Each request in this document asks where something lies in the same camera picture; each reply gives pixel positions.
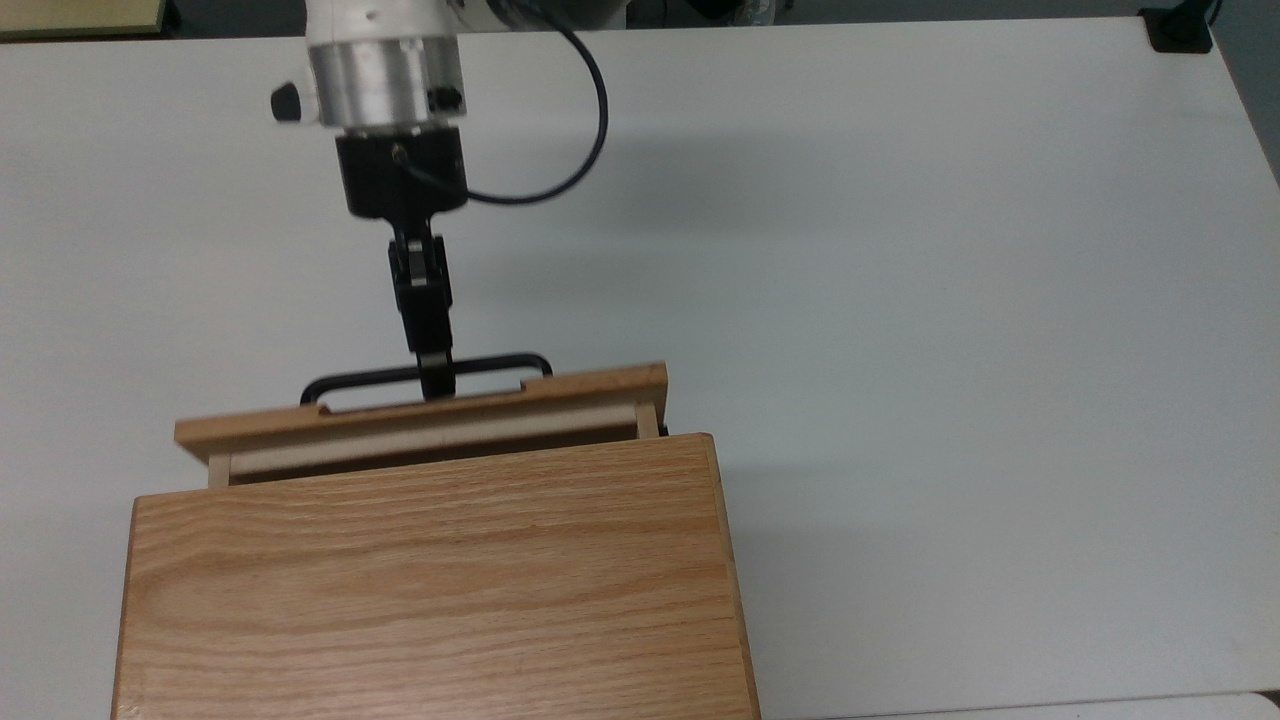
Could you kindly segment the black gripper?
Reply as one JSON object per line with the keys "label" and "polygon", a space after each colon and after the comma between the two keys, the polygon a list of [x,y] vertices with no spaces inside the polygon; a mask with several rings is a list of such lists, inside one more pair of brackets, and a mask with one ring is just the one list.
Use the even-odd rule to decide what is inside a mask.
{"label": "black gripper", "polygon": [[[454,127],[417,133],[342,135],[335,138],[335,151],[352,217],[387,222],[393,231],[415,234],[425,231],[436,214],[453,211],[468,201],[461,135]],[[449,398],[456,393],[453,297],[443,237],[433,234],[425,240],[420,256],[422,309],[417,313],[413,252],[406,238],[388,243],[396,306],[410,352],[419,354],[422,396]]]}

